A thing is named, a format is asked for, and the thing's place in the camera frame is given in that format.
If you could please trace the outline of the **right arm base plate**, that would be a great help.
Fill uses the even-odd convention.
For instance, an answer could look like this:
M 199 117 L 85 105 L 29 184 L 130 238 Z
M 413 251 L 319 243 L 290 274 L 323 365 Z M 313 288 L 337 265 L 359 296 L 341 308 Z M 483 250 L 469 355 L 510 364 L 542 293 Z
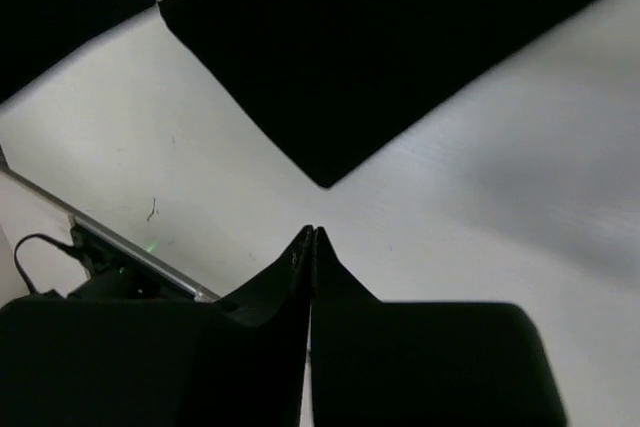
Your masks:
M 89 278 L 66 296 L 74 300 L 187 300 L 189 299 L 146 299 L 140 298 L 136 281 L 128 276 L 120 277 L 109 274 L 100 278 Z

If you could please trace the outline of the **black skirt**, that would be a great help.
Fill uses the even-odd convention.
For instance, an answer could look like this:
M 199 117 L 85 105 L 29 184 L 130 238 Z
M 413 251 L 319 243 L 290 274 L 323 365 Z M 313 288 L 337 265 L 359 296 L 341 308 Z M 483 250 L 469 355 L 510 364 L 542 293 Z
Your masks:
M 597 0 L 162 0 L 169 30 L 328 188 Z

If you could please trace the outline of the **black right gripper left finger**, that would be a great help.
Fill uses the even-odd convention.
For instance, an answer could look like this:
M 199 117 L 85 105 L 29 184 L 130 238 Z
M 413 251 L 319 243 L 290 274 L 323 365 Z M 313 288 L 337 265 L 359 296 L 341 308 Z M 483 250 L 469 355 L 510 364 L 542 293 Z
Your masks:
M 215 302 L 9 302 L 2 424 L 298 425 L 313 237 L 304 227 L 271 265 Z

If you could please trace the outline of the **aluminium table edge rail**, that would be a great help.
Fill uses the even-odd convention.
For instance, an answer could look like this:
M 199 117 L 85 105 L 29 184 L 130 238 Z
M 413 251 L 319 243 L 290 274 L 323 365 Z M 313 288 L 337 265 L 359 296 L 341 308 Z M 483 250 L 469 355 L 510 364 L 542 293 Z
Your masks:
M 1 156 L 1 173 L 68 215 L 72 246 L 65 253 L 81 263 L 89 278 L 128 276 L 136 281 L 138 296 L 146 299 L 220 299 L 207 287 L 16 173 L 5 155 Z

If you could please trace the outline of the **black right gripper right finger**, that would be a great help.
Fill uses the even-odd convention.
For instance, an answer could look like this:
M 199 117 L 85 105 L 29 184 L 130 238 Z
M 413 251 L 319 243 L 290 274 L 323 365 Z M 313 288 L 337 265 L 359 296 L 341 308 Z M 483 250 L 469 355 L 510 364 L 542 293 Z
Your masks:
M 504 302 L 385 302 L 315 233 L 312 415 L 318 426 L 564 426 L 538 329 Z

